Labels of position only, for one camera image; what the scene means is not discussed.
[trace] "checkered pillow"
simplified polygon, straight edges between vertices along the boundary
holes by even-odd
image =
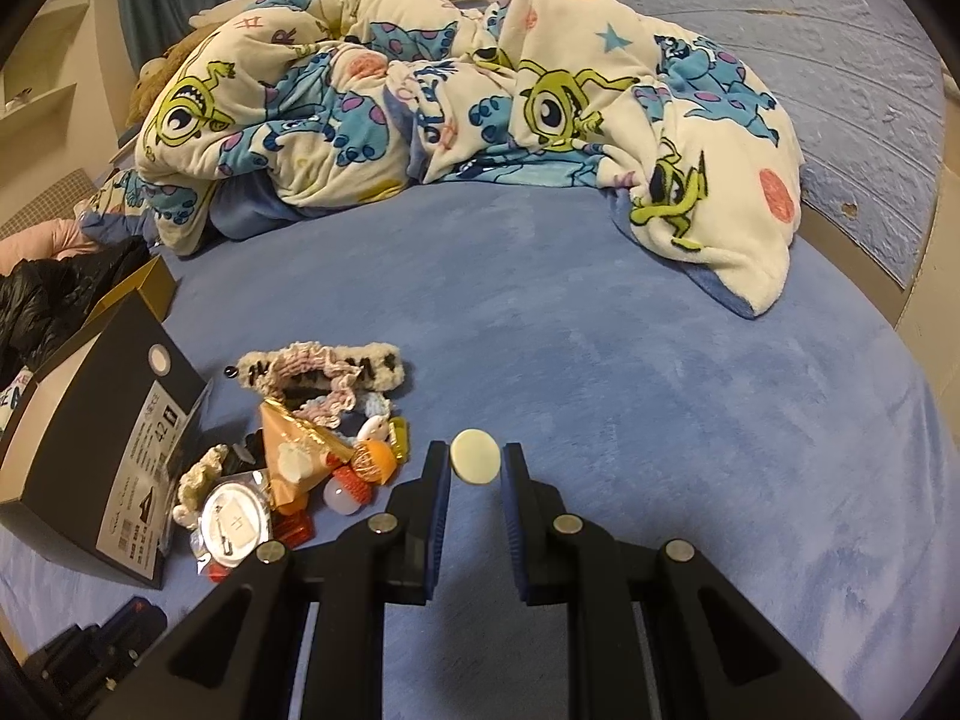
[[[0,240],[51,218],[74,218],[73,207],[81,200],[89,199],[96,191],[97,188],[83,170],[64,175],[13,214],[6,223],[0,224]]]

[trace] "yellow cardboard box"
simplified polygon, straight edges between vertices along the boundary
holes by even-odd
[[[163,322],[170,310],[170,303],[174,299],[176,291],[176,281],[173,274],[167,268],[167,264],[162,257],[154,257],[149,263],[117,284],[112,290],[104,295],[90,312],[83,324],[88,325],[93,319],[109,309],[114,303],[124,295],[137,290],[143,301],[150,307],[150,310],[157,317],[158,322]]]

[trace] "metal screw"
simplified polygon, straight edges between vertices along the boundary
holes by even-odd
[[[665,550],[666,557],[669,557],[673,562],[689,562],[697,554],[693,544],[684,541],[683,538],[674,538],[673,541],[667,543]]]
[[[390,533],[398,524],[397,518],[390,512],[373,514],[373,517],[367,520],[367,526],[373,533]]]
[[[564,536],[573,536],[584,528],[584,522],[576,514],[561,514],[553,521],[553,529]]]
[[[286,555],[287,548],[279,541],[266,541],[256,548],[256,558],[270,565]]]

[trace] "pink knitted scrunchie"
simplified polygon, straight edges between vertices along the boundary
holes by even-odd
[[[291,343],[277,352],[258,389],[262,394],[280,400],[284,386],[294,376],[311,370],[322,372],[330,380],[330,394],[309,401],[294,414],[326,428],[339,427],[340,414],[356,405],[353,384],[360,376],[360,368],[337,360],[332,346],[323,346],[316,341]]]

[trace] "pink fabric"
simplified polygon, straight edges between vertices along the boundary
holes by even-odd
[[[20,260],[62,260],[98,248],[76,220],[52,218],[0,241],[0,275],[9,275]]]

